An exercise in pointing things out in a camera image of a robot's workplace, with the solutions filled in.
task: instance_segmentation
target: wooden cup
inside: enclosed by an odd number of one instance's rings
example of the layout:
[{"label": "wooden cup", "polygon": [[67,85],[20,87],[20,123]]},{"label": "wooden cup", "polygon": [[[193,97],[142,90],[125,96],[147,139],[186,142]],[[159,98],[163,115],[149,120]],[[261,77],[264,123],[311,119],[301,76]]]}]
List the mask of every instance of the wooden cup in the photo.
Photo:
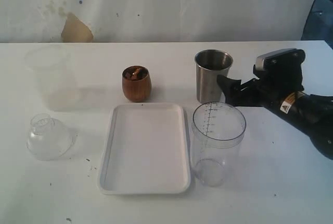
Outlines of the wooden cup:
[{"label": "wooden cup", "polygon": [[[126,78],[125,75],[127,73],[132,74],[138,68],[143,68],[146,73],[142,79],[132,81]],[[134,103],[143,102],[144,100],[148,99],[151,92],[151,80],[148,69],[138,65],[126,68],[122,74],[122,87],[126,98]]]}]

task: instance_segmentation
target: metal cup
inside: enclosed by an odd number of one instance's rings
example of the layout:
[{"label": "metal cup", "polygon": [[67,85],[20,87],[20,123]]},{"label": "metal cup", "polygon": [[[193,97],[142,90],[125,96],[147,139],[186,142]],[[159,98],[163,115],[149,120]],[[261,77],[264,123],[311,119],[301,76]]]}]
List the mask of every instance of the metal cup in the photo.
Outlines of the metal cup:
[{"label": "metal cup", "polygon": [[195,56],[197,65],[197,99],[200,103],[220,101],[222,90],[217,75],[228,75],[233,58],[223,51],[207,49]]}]

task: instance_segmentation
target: warning label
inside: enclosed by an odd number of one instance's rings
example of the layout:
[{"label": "warning label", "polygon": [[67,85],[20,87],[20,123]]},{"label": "warning label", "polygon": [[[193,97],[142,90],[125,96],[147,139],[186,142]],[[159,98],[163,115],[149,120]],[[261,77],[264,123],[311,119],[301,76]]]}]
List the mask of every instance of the warning label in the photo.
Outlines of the warning label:
[{"label": "warning label", "polygon": [[297,98],[300,98],[302,96],[304,96],[305,94],[303,92],[294,92],[291,93],[290,95],[287,96],[287,98],[282,102],[280,110],[284,113],[288,113],[290,108],[292,107],[292,105],[295,103],[296,101],[296,93],[297,93]]}]

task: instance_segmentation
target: white plastic tray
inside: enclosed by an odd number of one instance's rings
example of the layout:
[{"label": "white plastic tray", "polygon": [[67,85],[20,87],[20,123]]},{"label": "white plastic tray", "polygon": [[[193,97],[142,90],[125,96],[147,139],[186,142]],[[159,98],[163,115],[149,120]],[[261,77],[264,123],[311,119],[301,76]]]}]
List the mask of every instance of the white plastic tray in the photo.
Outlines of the white plastic tray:
[{"label": "white plastic tray", "polygon": [[183,109],[170,103],[113,111],[99,172],[104,194],[175,194],[190,185]]}]

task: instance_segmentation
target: white table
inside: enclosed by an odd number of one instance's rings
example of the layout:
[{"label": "white table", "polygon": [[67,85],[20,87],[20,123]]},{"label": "white table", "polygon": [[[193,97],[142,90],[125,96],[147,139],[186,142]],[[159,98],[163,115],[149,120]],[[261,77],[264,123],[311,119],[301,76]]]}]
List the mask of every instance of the white table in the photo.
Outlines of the white table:
[{"label": "white table", "polygon": [[[0,223],[331,223],[333,161],[310,139],[264,108],[240,108],[248,126],[236,173],[219,188],[193,180],[181,195],[106,196],[97,188],[101,152],[112,109],[128,101],[121,72],[146,66],[152,102],[182,105],[190,121],[196,100],[194,55],[224,50],[229,77],[247,81],[261,54],[305,50],[303,85],[333,95],[333,51],[323,41],[232,43],[65,44],[84,101],[49,112],[37,95],[23,58],[42,44],[0,44]],[[25,141],[31,117],[49,113],[77,131],[75,145],[55,161],[38,161]]]}]

